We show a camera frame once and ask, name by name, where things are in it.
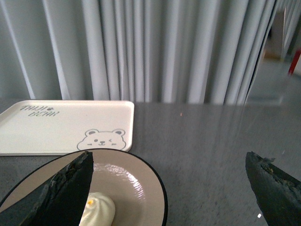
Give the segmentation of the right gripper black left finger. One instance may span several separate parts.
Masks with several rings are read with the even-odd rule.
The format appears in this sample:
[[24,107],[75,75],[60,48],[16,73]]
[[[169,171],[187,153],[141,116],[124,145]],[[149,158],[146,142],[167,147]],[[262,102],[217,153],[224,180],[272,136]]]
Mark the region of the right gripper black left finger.
[[93,154],[84,152],[0,214],[2,226],[77,226],[94,171]]

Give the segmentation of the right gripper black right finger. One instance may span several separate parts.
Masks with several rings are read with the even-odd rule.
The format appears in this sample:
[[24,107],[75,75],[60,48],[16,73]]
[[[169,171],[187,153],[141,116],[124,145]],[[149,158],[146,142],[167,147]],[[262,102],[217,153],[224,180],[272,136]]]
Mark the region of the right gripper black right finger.
[[257,204],[269,226],[301,224],[301,182],[254,152],[246,154],[245,166]]

